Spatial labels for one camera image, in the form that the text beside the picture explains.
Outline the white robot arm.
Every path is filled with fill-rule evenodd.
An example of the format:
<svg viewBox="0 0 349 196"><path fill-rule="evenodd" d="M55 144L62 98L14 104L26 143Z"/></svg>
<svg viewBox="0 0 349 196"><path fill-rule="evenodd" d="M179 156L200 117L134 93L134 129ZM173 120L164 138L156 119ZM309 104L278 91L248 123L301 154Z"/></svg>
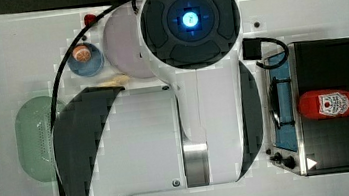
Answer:
<svg viewBox="0 0 349 196"><path fill-rule="evenodd" d="M254 77L239 59L236 0L143 0L138 17L142 59L175 93L173 138L151 138L98 156L122 87L88 87L64 107L54 130L67 196L134 196L233 183L256 152L248 124L261 120Z"/></svg>

